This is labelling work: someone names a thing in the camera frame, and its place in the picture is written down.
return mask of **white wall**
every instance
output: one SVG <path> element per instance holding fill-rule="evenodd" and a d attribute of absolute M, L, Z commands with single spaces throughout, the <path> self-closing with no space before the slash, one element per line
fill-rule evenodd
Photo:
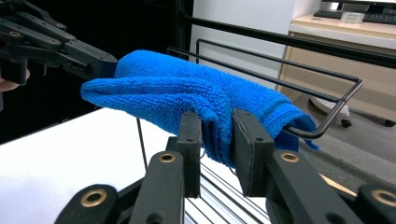
<path fill-rule="evenodd" d="M 196 0 L 194 1 L 193 17 L 287 35 L 292 18 L 317 10 L 319 3 L 320 0 Z M 193 26 L 191 31 L 192 52 L 195 52 L 195 42 L 198 38 L 220 42 L 222 44 L 248 49 L 278 58 L 283 57 L 285 50 L 283 45 Z M 200 54 L 236 66 L 241 66 L 270 77 L 278 77 L 279 74 L 279 63 L 247 56 L 246 54 L 227 49 L 202 45 L 200 47 Z M 255 77 L 249 77 L 211 63 L 205 64 L 259 82 L 270 88 L 275 87 L 275 84 L 259 80 Z"/>

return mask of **black background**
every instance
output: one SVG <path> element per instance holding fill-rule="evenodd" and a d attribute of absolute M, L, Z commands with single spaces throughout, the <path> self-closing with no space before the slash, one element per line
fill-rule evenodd
<path fill-rule="evenodd" d="M 171 20 L 175 11 L 169 5 L 153 7 L 143 0 L 29 2 L 66 25 L 69 34 L 117 59 L 135 49 L 165 52 L 176 44 Z M 186 1 L 189 13 L 191 6 L 192 1 Z M 48 68 L 46 76 L 31 74 L 25 86 L 4 92 L 0 144 L 92 112 L 95 106 L 79 95 L 84 81 L 62 68 Z"/>

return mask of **blue towel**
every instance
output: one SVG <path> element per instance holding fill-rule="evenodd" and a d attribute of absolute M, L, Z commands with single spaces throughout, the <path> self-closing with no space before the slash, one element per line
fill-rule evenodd
<path fill-rule="evenodd" d="M 178 133 L 181 115 L 194 111 L 202 120 L 206 154 L 229 167 L 233 167 L 230 144 L 234 108 L 254 114 L 275 139 L 277 149 L 298 150 L 298 138 L 283 132 L 285 125 L 316 129 L 307 114 L 277 91 L 148 50 L 136 50 L 120 59 L 114 78 L 84 83 L 81 97 L 95 105 L 123 110 L 174 134 Z M 311 141 L 305 142 L 317 149 Z"/>

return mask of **robotic arm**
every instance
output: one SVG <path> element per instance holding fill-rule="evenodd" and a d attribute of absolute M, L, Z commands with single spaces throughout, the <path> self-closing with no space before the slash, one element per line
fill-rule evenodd
<path fill-rule="evenodd" d="M 28 64 L 37 68 L 33 73 L 62 67 L 86 80 L 112 77 L 117 65 L 111 54 L 76 39 L 47 11 L 24 0 L 0 0 L 0 61 L 1 77 L 21 85 Z"/>

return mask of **monitor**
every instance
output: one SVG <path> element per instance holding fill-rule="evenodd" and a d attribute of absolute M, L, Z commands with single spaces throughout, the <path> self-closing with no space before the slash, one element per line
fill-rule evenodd
<path fill-rule="evenodd" d="M 367 12 L 382 13 L 385 8 L 396 9 L 396 0 L 322 0 L 341 4 L 367 5 Z"/>

